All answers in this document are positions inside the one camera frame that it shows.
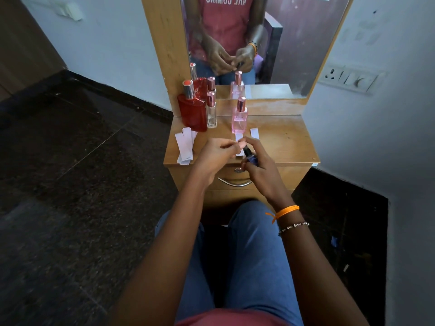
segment red perfume bottle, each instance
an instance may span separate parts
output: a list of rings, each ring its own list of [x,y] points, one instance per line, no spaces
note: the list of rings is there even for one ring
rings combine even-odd
[[[191,76],[193,81],[193,89],[195,90],[195,96],[203,101],[207,100],[207,79],[198,78],[196,74],[196,64],[191,63]]]
[[[183,82],[183,89],[184,94],[179,94],[177,97],[183,124],[197,132],[206,131],[207,114],[205,102],[195,96],[192,80],[185,80]]]

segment hand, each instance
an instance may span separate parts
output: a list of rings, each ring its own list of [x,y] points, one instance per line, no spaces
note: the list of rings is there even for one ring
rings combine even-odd
[[[204,40],[204,50],[207,53],[208,63],[216,76],[236,70],[235,66],[229,64],[235,56],[230,56],[220,43],[212,37]]]
[[[197,176],[205,176],[210,185],[215,179],[216,173],[227,163],[228,159],[235,158],[241,149],[246,146],[245,142],[236,142],[225,138],[210,138],[199,153],[193,165],[192,173]]]
[[[254,65],[255,49],[252,45],[247,45],[244,48],[237,50],[236,58],[231,62],[231,65],[237,66],[238,63],[242,63],[239,71],[247,73],[252,70]]]
[[[275,161],[269,157],[260,141],[251,137],[243,137],[239,142],[247,142],[254,147],[257,154],[258,167],[248,162],[247,159],[243,159],[242,170],[249,172],[251,181],[254,182],[258,191],[266,197],[275,211],[278,212],[283,208],[293,205],[294,202],[281,179]]]

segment jeans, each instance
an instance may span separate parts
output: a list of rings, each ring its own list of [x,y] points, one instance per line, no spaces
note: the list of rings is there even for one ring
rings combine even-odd
[[[278,225],[265,213],[270,210],[259,201],[242,204],[228,224],[230,250],[225,307],[271,313],[291,325],[303,325],[295,286]],[[169,212],[155,230],[157,235]],[[184,283],[176,321],[215,308],[200,251],[204,242],[200,223]]]
[[[199,78],[208,78],[209,76],[215,77],[216,85],[231,85],[234,81],[234,72],[229,72],[221,76],[216,76],[211,67],[203,60],[192,58],[192,62],[196,64],[196,74]],[[242,73],[242,81],[245,85],[255,84],[255,71],[254,67],[248,73]]]

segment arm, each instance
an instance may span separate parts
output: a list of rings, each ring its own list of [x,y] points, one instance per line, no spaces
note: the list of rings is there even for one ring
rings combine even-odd
[[[257,153],[259,167],[244,160],[242,169],[249,172],[258,190],[276,212],[294,205],[274,160],[266,153],[260,141],[248,137],[243,137],[242,140],[252,144]],[[279,218],[278,226],[282,229],[299,222],[304,222],[304,219],[296,210]],[[309,228],[298,226],[285,231],[281,238],[304,324],[368,326],[364,315],[324,257]]]
[[[207,54],[211,69],[217,76],[235,71],[236,67],[227,63],[231,62],[234,56],[230,56],[219,42],[209,36],[202,25],[198,0],[184,0],[184,7],[192,37],[199,42]]]
[[[110,325],[173,325],[183,292],[204,193],[227,160],[245,143],[210,139],[110,317]]]
[[[242,63],[239,70],[243,73],[249,72],[254,65],[255,49],[252,45],[248,43],[250,41],[254,42],[257,47],[260,46],[263,34],[264,34],[264,15],[266,13],[266,4],[268,0],[253,0],[251,9],[249,12],[249,22],[246,32],[246,44],[247,46],[237,50],[236,58],[231,62],[232,65],[236,66]]]

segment door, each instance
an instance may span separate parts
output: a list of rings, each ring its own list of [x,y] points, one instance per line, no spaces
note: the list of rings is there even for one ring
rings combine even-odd
[[[20,0],[0,0],[0,46],[0,86],[10,94],[67,68]]]

